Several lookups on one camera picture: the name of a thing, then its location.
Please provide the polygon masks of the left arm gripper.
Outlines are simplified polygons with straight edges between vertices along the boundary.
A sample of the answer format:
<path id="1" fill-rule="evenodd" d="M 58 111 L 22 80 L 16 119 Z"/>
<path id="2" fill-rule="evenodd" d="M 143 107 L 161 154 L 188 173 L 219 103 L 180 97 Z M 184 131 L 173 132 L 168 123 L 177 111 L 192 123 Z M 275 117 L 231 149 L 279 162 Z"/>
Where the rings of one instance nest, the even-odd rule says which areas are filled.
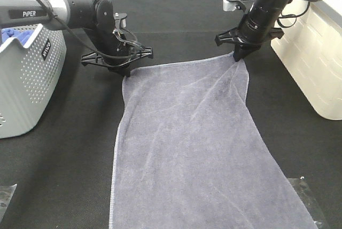
<path id="1" fill-rule="evenodd" d="M 130 77 L 130 64 L 143 58 L 153 59 L 151 47 L 139 51 L 136 48 L 129 48 L 127 56 L 110 56 L 99 52 L 90 52 L 82 55 L 81 64 L 83 66 L 94 65 L 105 67 L 110 72 L 121 73 L 122 76 Z"/>

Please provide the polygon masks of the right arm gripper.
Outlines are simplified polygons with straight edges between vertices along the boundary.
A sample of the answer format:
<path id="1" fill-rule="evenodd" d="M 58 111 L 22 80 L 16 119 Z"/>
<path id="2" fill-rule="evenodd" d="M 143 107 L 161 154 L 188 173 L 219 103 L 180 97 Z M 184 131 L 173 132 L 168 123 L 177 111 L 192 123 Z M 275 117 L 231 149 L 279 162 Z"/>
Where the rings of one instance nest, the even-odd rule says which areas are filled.
<path id="1" fill-rule="evenodd" d="M 275 27 L 236 27 L 215 37 L 217 46 L 223 43 L 234 44 L 234 60 L 235 62 L 246 58 L 253 52 L 258 51 L 264 42 L 271 41 L 275 38 L 281 39 L 284 35 L 282 28 Z"/>

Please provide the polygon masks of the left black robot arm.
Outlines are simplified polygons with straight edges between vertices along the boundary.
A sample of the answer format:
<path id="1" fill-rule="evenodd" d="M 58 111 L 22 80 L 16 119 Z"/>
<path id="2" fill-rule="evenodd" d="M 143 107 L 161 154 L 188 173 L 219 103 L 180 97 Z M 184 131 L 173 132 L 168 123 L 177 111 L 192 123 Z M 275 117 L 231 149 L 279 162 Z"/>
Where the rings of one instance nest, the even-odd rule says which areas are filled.
<path id="1" fill-rule="evenodd" d="M 1 0 L 1 27 L 42 24 L 49 30 L 83 29 L 91 40 L 91 53 L 82 56 L 84 66 L 105 67 L 130 76 L 130 64 L 153 58 L 153 50 L 136 36 L 125 34 L 125 13 L 114 13 L 109 0 Z"/>

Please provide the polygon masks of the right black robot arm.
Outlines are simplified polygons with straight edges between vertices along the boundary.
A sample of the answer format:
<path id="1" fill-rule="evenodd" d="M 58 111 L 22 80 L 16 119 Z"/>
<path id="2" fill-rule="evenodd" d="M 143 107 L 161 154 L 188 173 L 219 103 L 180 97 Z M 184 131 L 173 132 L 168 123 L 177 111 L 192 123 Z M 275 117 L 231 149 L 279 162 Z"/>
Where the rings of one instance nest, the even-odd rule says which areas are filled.
<path id="1" fill-rule="evenodd" d="M 284 32 L 274 26 L 283 9 L 292 0 L 223 0 L 223 10 L 242 10 L 243 17 L 237 27 L 215 37 L 218 46 L 233 44 L 233 57 L 239 61 L 261 48 L 262 44 L 282 38 Z M 303 0 L 317 2 L 320 0 Z"/>

